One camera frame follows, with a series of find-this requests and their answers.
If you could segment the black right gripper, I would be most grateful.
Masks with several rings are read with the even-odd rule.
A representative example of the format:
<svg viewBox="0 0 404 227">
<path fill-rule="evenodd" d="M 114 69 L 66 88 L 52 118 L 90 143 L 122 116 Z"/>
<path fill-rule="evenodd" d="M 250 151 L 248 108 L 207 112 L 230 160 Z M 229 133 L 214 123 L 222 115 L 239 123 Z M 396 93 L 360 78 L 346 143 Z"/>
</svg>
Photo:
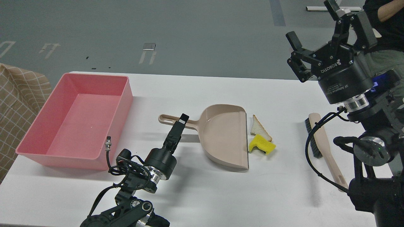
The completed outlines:
<svg viewBox="0 0 404 227">
<path fill-rule="evenodd" d="M 293 49 L 287 63 L 302 83 L 315 75 L 329 104 L 337 104 L 371 89 L 373 82 L 363 51 L 376 46 L 377 38 L 364 11 L 330 9 L 330 15 L 336 21 L 334 34 L 315 53 L 303 48 L 294 31 L 286 34 Z M 356 35 L 354 44 L 348 44 L 350 28 Z M 311 69 L 303 62 L 312 65 Z"/>
</svg>

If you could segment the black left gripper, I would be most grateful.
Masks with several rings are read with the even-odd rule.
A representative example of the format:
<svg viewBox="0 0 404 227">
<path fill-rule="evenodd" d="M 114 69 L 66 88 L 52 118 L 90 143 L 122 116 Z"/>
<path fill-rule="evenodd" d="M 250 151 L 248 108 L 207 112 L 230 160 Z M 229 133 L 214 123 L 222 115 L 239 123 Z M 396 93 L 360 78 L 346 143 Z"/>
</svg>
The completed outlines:
<svg viewBox="0 0 404 227">
<path fill-rule="evenodd" d="M 169 131 L 163 143 L 163 148 L 153 148 L 145 159 L 144 166 L 150 166 L 159 170 L 164 175 L 164 180 L 170 178 L 176 167 L 177 160 L 173 156 L 173 153 L 180 142 L 188 119 L 189 116 L 183 113 Z"/>
</svg>

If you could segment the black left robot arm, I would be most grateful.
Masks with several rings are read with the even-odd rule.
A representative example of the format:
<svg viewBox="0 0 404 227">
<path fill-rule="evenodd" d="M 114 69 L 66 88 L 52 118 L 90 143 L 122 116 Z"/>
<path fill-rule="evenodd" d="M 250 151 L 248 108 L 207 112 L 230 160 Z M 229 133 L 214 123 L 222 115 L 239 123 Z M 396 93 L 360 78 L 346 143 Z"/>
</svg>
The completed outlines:
<svg viewBox="0 0 404 227">
<path fill-rule="evenodd" d="M 114 176 L 123 176 L 119 183 L 102 190 L 95 199 L 87 218 L 81 223 L 82 227 L 169 227 L 170 223 L 155 213 L 152 202 L 137 198 L 137 190 L 149 193 L 157 191 L 160 180 L 170 178 L 177 164 L 174 152 L 181 140 L 183 130 L 189 116 L 182 114 L 174 121 L 161 148 L 153 148 L 147 158 L 139 162 L 133 161 L 134 155 L 128 149 L 123 149 L 116 158 L 116 164 L 110 164 L 109 152 L 111 138 L 107 136 L 105 151 L 108 172 Z M 94 215 L 102 197 L 110 190 L 118 188 L 115 196 L 115 207 Z"/>
</svg>

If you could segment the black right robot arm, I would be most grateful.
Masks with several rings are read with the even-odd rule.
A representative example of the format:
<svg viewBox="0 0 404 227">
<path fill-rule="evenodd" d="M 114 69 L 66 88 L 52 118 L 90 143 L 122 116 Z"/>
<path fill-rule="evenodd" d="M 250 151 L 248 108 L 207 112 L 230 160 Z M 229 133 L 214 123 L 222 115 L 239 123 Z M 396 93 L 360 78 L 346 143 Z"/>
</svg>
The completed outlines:
<svg viewBox="0 0 404 227">
<path fill-rule="evenodd" d="M 297 78 L 316 77 L 330 104 L 339 104 L 314 123 L 306 149 L 315 133 L 332 118 L 346 113 L 365 132 L 359 137 L 336 137 L 333 142 L 353 155 L 354 174 L 349 187 L 331 182 L 351 199 L 356 210 L 374 214 L 378 227 L 403 226 L 403 124 L 392 107 L 401 76 L 388 70 L 371 76 L 364 50 L 377 44 L 365 12 L 350 12 L 325 1 L 335 23 L 332 39 L 316 51 L 302 47 L 295 32 L 286 37 L 293 48 L 287 60 Z"/>
</svg>

